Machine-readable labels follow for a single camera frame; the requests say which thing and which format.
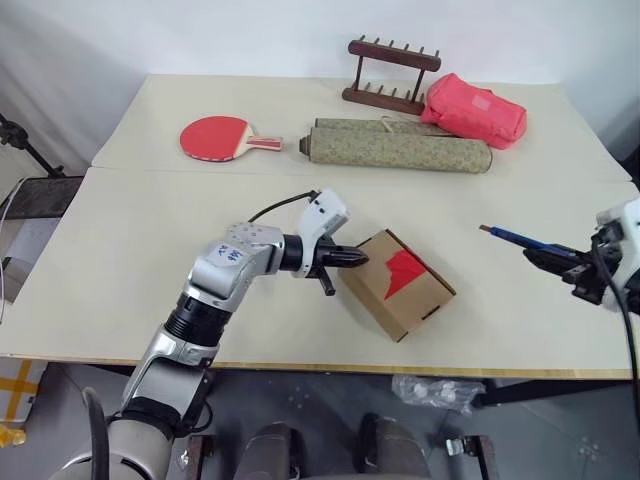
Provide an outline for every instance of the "pink pouch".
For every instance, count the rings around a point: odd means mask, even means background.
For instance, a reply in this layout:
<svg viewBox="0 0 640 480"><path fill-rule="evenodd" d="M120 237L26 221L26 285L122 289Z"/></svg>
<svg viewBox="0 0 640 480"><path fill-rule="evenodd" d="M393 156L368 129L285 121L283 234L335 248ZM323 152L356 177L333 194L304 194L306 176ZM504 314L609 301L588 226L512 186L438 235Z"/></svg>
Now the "pink pouch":
<svg viewBox="0 0 640 480"><path fill-rule="evenodd" d="M459 137L477 138L491 147L505 149L527 129L527 110L450 73L427 91L427 106L420 120L435 123Z"/></svg>

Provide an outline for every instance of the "pen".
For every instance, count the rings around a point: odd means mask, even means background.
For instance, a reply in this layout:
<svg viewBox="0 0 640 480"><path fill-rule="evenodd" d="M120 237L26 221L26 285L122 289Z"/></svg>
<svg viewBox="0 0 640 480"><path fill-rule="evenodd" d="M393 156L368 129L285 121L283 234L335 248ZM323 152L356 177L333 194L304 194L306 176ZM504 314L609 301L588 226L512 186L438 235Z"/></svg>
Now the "pen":
<svg viewBox="0 0 640 480"><path fill-rule="evenodd" d="M573 257L574 254L568 252L562 248L550 245L548 243L539 242L533 238L525 237L524 235L518 235L517 233L510 232L504 228L488 227L487 225L480 225L480 230L489 232L491 235L506 240L507 242L515 243L522 248L531 248L534 250L545 250L549 253L554 253L562 257Z"/></svg>

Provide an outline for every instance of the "plastic bag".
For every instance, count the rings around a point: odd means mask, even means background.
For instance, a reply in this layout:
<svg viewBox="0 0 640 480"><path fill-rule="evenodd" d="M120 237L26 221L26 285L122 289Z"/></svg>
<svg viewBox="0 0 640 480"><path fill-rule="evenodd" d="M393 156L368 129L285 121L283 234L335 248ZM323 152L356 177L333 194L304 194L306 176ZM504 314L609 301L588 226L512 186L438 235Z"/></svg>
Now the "plastic bag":
<svg viewBox="0 0 640 480"><path fill-rule="evenodd" d="M411 375L394 375L391 390L404 403L455 410L471 415L471 402L478 393L484 393L480 382L431 380Z"/></svg>

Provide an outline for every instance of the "table edge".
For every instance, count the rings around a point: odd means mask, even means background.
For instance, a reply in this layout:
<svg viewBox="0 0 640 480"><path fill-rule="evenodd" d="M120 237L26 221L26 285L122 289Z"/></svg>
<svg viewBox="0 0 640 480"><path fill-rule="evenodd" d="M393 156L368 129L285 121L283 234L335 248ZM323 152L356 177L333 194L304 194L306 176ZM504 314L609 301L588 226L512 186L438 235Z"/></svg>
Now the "table edge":
<svg viewBox="0 0 640 480"><path fill-rule="evenodd" d="M0 358L23 360L43 360L63 363L91 363L102 365L136 364L127 359L105 359L90 357L28 356L20 354L0 354ZM214 368L249 370L291 370L326 373L373 373L405 374L435 377L469 378L535 378L548 380L626 380L631 378L631 370L613 369L525 369L525 368L462 368L462 367L421 367L397 365L350 365L332 363L277 363L277 362L215 362Z"/></svg>

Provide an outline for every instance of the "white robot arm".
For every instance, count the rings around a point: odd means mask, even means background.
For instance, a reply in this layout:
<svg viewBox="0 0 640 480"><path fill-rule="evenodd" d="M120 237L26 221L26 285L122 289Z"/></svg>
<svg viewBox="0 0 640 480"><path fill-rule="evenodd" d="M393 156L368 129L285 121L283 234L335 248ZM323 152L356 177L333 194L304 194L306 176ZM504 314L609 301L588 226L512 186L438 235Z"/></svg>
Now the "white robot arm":
<svg viewBox="0 0 640 480"><path fill-rule="evenodd" d="M600 227L598 236L602 245L612 244L619 250L620 261L613 274L613 283L621 291L634 290L637 296L635 284L640 272L640 198L600 212L596 221ZM614 312L620 310L609 287L604 292L602 305Z"/></svg>
<svg viewBox="0 0 640 480"><path fill-rule="evenodd" d="M325 267L350 268L368 260L355 247L333 243L331 234L347 220L344 203L325 189L310 195L297 235L247 222L209 244L127 383L121 411L108 426L106 451L86 448L51 480L100 479L92 473L95 455L102 456L102 465L107 462L110 480L164 479L174 438L191 433L200 417L222 332L253 279L285 270L319 279L325 294L333 295Z"/></svg>

